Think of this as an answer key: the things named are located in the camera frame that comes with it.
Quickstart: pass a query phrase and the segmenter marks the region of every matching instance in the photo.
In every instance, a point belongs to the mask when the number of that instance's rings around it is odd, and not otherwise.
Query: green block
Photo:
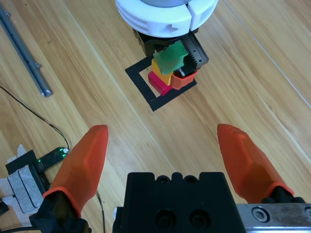
[[[181,41],[169,45],[161,52],[155,52],[154,58],[163,75],[171,74],[184,65],[184,57],[188,55]]]

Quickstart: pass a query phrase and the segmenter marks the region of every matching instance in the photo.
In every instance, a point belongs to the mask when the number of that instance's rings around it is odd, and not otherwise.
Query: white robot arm
[[[218,0],[116,0],[122,18],[136,31],[159,38],[183,36],[199,28]]]

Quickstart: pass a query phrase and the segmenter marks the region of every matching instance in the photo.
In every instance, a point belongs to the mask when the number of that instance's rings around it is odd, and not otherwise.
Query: black cable
[[[104,233],[105,233],[105,232],[106,232],[105,213],[104,213],[103,201],[102,201],[101,195],[99,194],[98,190],[96,190],[96,196],[97,196],[97,199],[98,199],[98,201],[99,201],[99,204],[101,205],[101,208],[102,208],[102,215],[103,215],[103,231],[104,231]]]
[[[38,113],[36,113],[35,111],[33,111],[32,109],[30,109],[26,104],[24,104],[23,102],[21,102],[19,99],[17,99],[15,96],[13,96],[8,90],[6,90],[4,87],[2,87],[0,85],[0,88],[5,91],[9,96],[11,96],[13,99],[15,99],[18,103],[20,103],[24,108],[26,108],[28,111],[30,111],[32,114],[34,114],[37,118],[39,118],[40,120],[43,120],[45,123],[47,123],[49,126],[51,126],[56,132],[58,132],[64,139],[64,141],[67,144],[67,149],[69,150],[69,143],[66,139],[66,137],[64,136],[64,134],[59,130],[59,128],[57,128],[56,126],[54,126],[53,124],[49,123],[46,119],[44,119],[42,116],[40,116]]]
[[[0,231],[0,233],[13,233],[13,232],[23,232],[23,231],[39,231],[38,227],[19,227],[13,228],[6,231]]]

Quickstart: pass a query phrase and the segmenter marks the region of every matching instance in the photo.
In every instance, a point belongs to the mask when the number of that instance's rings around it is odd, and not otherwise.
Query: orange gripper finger
[[[217,133],[225,168],[240,197],[248,203],[261,203],[277,186],[294,195],[247,133],[225,124],[218,125]]]
[[[85,203],[96,194],[103,171],[108,143],[108,127],[95,125],[66,156],[50,189],[43,197],[62,191],[78,217]]]

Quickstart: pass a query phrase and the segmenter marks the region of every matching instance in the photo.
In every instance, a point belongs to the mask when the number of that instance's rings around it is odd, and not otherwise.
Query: wood grain
[[[113,0],[0,2],[43,65],[55,94],[48,99],[40,96],[3,31],[1,85],[60,127],[72,145],[92,125],[109,127],[99,184],[107,232],[112,229],[113,210],[123,205],[129,172],[226,174],[216,135],[219,123],[249,133],[296,195],[311,201],[310,109],[223,2],[197,34],[210,57],[198,74],[198,85],[156,112],[124,71],[144,54]],[[20,143],[41,156],[63,144],[47,125],[0,95],[0,145],[5,150],[1,159],[13,156]],[[0,172],[6,176],[4,165]],[[56,172],[51,169],[49,178]],[[231,190],[236,202],[244,202]],[[83,217],[94,232],[102,231],[96,199],[87,203]],[[8,229],[16,219],[5,224]]]
[[[225,0],[287,78],[311,104],[311,2]]]

